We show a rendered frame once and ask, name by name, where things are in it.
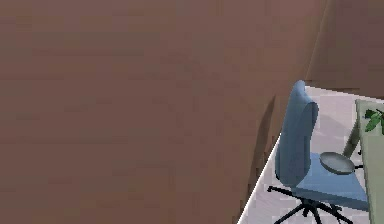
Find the blue office chair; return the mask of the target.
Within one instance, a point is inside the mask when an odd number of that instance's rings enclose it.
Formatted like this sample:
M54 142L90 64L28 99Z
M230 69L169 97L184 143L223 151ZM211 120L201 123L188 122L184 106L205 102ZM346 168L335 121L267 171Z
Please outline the blue office chair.
M301 203L274 224L282 224L298 212L304 216L312 214L316 224L322 224L319 210L340 222L353 224L340 213L342 208L369 210L367 194L355 171L349 175L329 172L321 165L320 154L310 150L317 117L317 103L307 95L305 82L297 81L289 96L275 155L275 176L283 186L270 186L268 190L294 197Z

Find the grey round dish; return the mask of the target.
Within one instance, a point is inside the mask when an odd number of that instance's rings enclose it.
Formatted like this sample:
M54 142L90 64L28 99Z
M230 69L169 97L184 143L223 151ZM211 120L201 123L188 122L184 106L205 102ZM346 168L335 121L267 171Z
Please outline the grey round dish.
M320 154L321 165L337 175L349 175L355 171L354 163L347 157L336 152L323 152Z

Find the green house plant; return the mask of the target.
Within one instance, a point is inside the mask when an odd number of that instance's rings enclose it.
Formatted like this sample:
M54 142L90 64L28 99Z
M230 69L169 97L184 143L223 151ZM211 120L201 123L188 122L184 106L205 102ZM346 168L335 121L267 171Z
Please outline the green house plant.
M367 109L364 118L368 119L366 132L373 131L377 125L381 125L381 133L384 135L384 111Z

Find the pale green table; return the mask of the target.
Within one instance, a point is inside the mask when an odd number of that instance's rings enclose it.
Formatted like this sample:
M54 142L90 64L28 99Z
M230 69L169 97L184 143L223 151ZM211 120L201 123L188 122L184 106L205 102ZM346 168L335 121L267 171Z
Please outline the pale green table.
M384 135L381 125L366 132L364 118L367 109L384 111L384 103L356 99L355 106L356 122L348 143L360 143L370 224L384 224Z

